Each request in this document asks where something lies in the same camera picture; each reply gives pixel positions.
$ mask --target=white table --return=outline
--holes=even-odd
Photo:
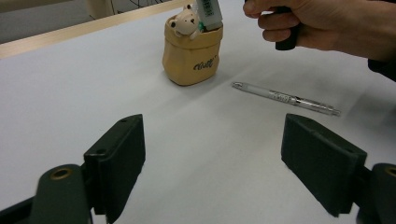
[[[338,52],[276,51],[243,1],[220,0],[217,74],[189,87],[165,75],[163,24],[181,9],[0,61],[0,209],[35,194],[48,169],[82,164],[117,120],[143,114],[147,160],[117,223],[355,223],[331,217],[280,159],[285,115],[309,117],[396,162],[396,84]],[[244,81],[321,101],[329,117],[231,88]],[[105,223],[95,217],[95,223]]]

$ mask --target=beige pen holder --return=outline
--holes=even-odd
[[[169,79],[180,86],[202,82],[216,74],[219,66],[219,48],[223,27],[198,34],[193,40],[188,35],[178,37],[165,24],[165,48],[163,68]]]

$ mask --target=floor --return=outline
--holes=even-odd
[[[113,0],[118,12],[145,7],[163,0]],[[43,7],[0,13],[0,44],[22,39],[32,35],[62,29],[68,26],[93,21],[88,14],[85,0],[73,0]]]

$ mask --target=figurine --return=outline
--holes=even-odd
[[[169,24],[175,30],[175,35],[181,37],[182,35],[189,35],[190,40],[193,40],[201,33],[199,29],[199,20],[190,5],[183,7],[183,11],[178,13]]]

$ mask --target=human hand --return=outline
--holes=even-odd
[[[276,7],[292,13],[267,14]],[[301,23],[297,46],[338,50],[379,61],[396,59],[396,4],[367,0],[247,0],[244,11],[258,19],[265,40],[278,42]]]

